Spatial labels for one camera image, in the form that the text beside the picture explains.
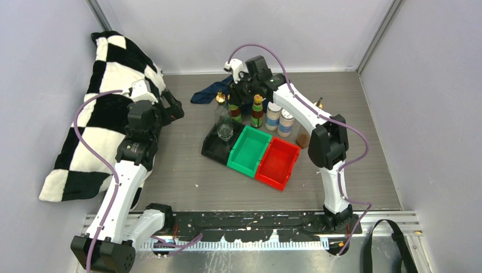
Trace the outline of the clear glass cruet gold spout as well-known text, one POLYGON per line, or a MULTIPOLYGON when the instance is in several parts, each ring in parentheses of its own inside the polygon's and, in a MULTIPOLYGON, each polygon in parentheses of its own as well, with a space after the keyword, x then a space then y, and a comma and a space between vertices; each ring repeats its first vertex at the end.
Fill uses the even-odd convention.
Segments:
POLYGON ((221 140, 228 142, 234 134, 231 110, 228 107, 226 96, 222 92, 218 92, 215 99, 218 104, 214 110, 217 135, 221 140))

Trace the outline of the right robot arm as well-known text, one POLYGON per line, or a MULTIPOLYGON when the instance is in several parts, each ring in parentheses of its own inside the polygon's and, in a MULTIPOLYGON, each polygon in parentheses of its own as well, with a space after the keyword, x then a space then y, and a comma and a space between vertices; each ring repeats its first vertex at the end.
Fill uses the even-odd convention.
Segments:
POLYGON ((344 118, 315 106, 286 75, 273 74, 262 56, 246 62, 231 59, 225 62, 224 70, 233 76, 228 85, 230 104, 242 106, 258 94, 286 110, 310 134, 308 155, 319 168, 325 193, 323 216, 317 225, 335 234, 354 231, 358 218, 343 195, 346 186, 344 172, 340 170, 348 150, 344 118))

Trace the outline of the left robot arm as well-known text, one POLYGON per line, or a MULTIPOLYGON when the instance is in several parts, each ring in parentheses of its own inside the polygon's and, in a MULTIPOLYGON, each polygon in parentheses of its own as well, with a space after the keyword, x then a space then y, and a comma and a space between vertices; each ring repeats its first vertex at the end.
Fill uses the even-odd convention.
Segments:
POLYGON ((112 173, 105 199, 83 236, 74 236, 70 248, 87 272, 130 272, 136 252, 155 233, 173 231, 175 217, 171 206, 151 203, 129 227, 125 222, 137 189, 154 165, 161 128, 184 116, 182 103, 166 89, 159 97, 151 93, 134 95, 128 106, 126 136, 117 148, 116 163, 110 164, 94 151, 78 130, 78 116, 100 93, 77 110, 73 121, 78 140, 112 173))

